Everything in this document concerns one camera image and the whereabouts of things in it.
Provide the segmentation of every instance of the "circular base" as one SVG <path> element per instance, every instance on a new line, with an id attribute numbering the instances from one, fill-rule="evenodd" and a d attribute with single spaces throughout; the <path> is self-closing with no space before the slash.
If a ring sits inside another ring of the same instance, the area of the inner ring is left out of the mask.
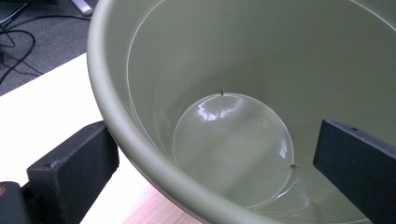
<path id="1" fill-rule="evenodd" d="M 279 116 L 235 93 L 208 96 L 185 111 L 173 156 L 200 184 L 243 206 L 275 198 L 293 167 L 293 145 Z"/>

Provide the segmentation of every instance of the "white table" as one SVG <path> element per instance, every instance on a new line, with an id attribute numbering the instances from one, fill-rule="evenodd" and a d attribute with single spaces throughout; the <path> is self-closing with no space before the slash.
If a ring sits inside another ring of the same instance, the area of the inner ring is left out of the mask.
<path id="1" fill-rule="evenodd" d="M 26 169 L 84 126 L 101 120 L 86 55 L 0 97 L 0 181 Z M 120 167 L 82 223 L 200 223 L 161 195 L 120 153 Z"/>

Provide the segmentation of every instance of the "olive green bucket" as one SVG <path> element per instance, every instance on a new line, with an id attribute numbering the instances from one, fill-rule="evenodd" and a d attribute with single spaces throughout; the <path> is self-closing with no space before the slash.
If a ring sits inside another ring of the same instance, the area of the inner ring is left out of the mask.
<path id="1" fill-rule="evenodd" d="M 312 165 L 323 119 L 396 145 L 392 0 L 104 0 L 95 98 L 122 151 L 210 223 L 370 223 Z"/>

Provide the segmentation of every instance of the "gray carpet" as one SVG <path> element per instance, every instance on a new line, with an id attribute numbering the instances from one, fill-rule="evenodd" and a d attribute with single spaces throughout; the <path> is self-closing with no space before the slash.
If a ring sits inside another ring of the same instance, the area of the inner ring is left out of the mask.
<path id="1" fill-rule="evenodd" d="M 58 0 L 57 2 L 58 5 L 32 3 L 15 21 L 8 25 L 4 23 L 7 27 L 3 28 L 8 31 L 8 35 L 0 35 L 0 51 L 3 52 L 0 55 L 0 78 L 7 73 L 9 67 L 18 63 L 18 60 L 31 49 L 34 39 L 35 47 L 23 60 L 23 63 L 19 63 L 4 78 L 0 84 L 0 95 L 12 91 L 86 52 L 89 21 L 72 18 L 46 18 L 29 21 L 48 15 L 86 18 L 69 0 Z M 86 2 L 94 8 L 97 0 L 87 0 Z M 21 3 L 0 2 L 0 21 L 20 5 Z M 24 21 L 29 22 L 9 29 Z"/>

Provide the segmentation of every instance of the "small screw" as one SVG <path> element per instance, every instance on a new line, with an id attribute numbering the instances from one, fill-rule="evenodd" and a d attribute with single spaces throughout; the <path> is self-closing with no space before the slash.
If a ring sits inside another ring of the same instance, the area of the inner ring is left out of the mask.
<path id="1" fill-rule="evenodd" d="M 6 187 L 0 186 L 0 196 L 2 196 L 6 192 Z"/>

